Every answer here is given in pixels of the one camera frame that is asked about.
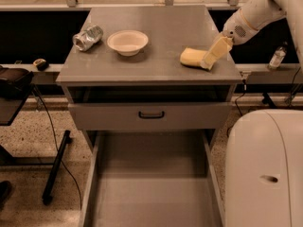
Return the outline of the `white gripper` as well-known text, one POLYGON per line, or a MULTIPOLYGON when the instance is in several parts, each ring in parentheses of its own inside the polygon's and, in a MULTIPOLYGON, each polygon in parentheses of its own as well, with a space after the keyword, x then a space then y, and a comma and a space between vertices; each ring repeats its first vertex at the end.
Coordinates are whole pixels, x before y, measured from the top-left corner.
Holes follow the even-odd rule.
POLYGON ((205 52, 200 66, 210 71, 221 57, 226 55, 234 45, 245 44, 252 39, 258 30, 253 28, 245 19, 241 10, 237 10, 225 22, 223 26, 223 35, 218 35, 213 45, 205 52))

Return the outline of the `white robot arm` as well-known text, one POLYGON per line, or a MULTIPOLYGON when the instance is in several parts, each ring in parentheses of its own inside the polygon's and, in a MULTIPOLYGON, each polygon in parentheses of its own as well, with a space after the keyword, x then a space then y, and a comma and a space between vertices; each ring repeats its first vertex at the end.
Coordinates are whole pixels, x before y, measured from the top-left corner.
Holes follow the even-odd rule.
MULTIPOLYGON (((285 17, 302 55, 302 0, 249 0, 223 27, 235 44, 285 17)), ((303 227, 303 112, 258 110, 231 130, 225 158, 225 204, 204 227, 303 227)))

